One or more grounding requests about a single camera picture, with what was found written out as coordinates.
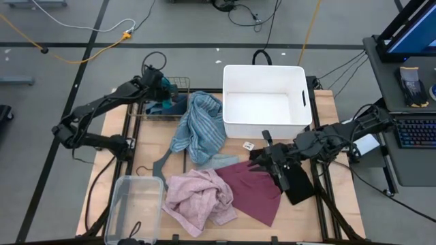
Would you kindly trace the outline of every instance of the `blue striped towel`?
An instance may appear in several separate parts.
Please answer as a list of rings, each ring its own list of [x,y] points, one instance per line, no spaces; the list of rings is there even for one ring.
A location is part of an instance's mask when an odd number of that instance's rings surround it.
[[[225,142],[223,104],[199,91],[189,96],[188,111],[182,116],[171,140],[172,152],[187,148],[194,163],[204,164],[219,152]]]

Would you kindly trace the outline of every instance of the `small tag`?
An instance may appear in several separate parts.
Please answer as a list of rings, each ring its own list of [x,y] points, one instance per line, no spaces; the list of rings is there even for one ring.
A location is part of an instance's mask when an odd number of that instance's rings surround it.
[[[254,144],[250,143],[250,142],[245,142],[244,145],[243,145],[243,148],[251,151],[254,148]]]

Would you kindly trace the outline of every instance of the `maroon cloth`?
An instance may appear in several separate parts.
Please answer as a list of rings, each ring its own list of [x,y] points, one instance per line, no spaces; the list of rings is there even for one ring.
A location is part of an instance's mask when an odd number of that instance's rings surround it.
[[[251,172],[250,161],[216,169],[233,192],[233,207],[268,225],[279,209],[281,192],[266,172]]]

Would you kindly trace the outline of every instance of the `black desk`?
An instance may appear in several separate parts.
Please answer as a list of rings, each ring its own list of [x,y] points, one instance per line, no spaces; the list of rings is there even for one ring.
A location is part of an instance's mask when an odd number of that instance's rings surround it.
[[[429,99],[426,108],[409,108],[405,105],[403,93],[394,77],[394,71],[402,65],[419,67],[419,76],[426,90],[436,84],[436,57],[411,57],[405,63],[382,63],[375,51],[372,37],[363,39],[375,78],[380,87],[386,108],[392,113],[436,113],[436,101]],[[436,186],[436,150],[399,148],[393,132],[382,133],[387,153],[392,161],[396,177],[402,186]]]

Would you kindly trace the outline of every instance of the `yellow cable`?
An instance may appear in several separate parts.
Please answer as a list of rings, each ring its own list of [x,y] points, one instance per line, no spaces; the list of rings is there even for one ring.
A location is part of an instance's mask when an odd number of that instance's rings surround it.
[[[316,4],[316,8],[315,8],[315,11],[314,11],[313,16],[312,16],[311,24],[309,25],[309,29],[307,30],[305,44],[303,44],[302,49],[301,49],[301,53],[300,53],[300,58],[298,58],[298,63],[297,63],[298,66],[301,63],[302,54],[305,52],[307,42],[309,41],[309,36],[311,35],[312,26],[313,26],[313,23],[315,22],[315,18],[316,18],[316,15],[318,14],[318,10],[320,10],[320,5],[321,5],[321,0],[318,0],[318,3]]]
[[[5,22],[6,22],[6,23],[11,27],[11,28],[13,28],[13,30],[15,30],[18,34],[20,34],[23,38],[25,38],[25,39],[26,39],[27,41],[29,41],[31,44],[33,44],[36,48],[39,48],[40,50],[43,50],[43,49],[44,49],[44,48],[41,47],[39,44],[35,43],[32,39],[30,39],[29,37],[27,37],[26,34],[24,34],[22,31],[20,31],[18,28],[16,28],[16,27],[14,26],[14,24],[12,24],[12,23],[11,23],[11,22],[6,18],[6,16],[4,16],[3,14],[0,14],[0,18],[2,18],[2,19],[3,19],[3,20],[4,20],[4,21],[5,21]],[[86,60],[83,60],[83,61],[69,61],[69,60],[66,60],[66,59],[60,57],[60,56],[57,55],[57,54],[53,54],[52,52],[50,53],[50,55],[53,56],[53,57],[56,58],[56,59],[59,59],[60,61],[63,61],[63,62],[69,63],[69,64],[81,64],[81,63],[86,63],[86,62],[88,62],[88,61],[94,59],[95,57],[97,57],[97,56],[98,56],[99,54],[101,54],[102,52],[108,50],[109,48],[113,48],[113,47],[117,46],[117,45],[120,44],[123,40],[129,39],[129,38],[131,38],[131,34],[124,32],[124,33],[123,33],[123,37],[122,37],[120,40],[118,40],[116,43],[114,43],[114,44],[112,44],[112,45],[110,45],[110,46],[108,46],[108,47],[102,48],[99,52],[97,52],[97,53],[94,54],[93,56],[91,56],[91,57],[89,57],[89,58],[87,58]]]

